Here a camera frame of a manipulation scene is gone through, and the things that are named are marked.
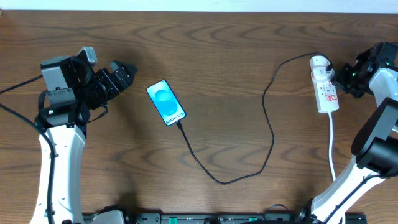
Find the blue Galaxy smartphone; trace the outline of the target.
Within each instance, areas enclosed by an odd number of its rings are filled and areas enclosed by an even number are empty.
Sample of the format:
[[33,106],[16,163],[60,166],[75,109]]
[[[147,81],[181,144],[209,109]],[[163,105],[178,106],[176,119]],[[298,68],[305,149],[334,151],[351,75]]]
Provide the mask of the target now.
[[166,80],[151,85],[146,92],[166,126],[171,126],[186,117],[185,110]]

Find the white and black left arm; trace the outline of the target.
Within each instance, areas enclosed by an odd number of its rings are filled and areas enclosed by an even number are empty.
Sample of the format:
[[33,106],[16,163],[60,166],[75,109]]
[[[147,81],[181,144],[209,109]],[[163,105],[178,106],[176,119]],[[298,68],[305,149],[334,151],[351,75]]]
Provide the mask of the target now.
[[39,192],[31,223],[83,223],[80,202],[81,158],[90,111],[129,88],[137,68],[114,60],[97,72],[88,52],[45,60],[40,69],[47,90],[35,118],[42,152]]

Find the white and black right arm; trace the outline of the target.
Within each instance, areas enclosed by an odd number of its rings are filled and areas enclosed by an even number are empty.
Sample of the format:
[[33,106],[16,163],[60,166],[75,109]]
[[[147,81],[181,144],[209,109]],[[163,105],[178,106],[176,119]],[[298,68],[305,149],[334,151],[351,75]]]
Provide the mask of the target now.
[[346,211],[368,190],[397,176],[397,44],[380,42],[357,54],[356,63],[334,71],[323,55],[311,58],[311,78],[319,113],[338,109],[336,89],[360,98],[375,97],[377,109],[355,136],[349,164],[332,184],[311,199],[298,223],[342,223]]

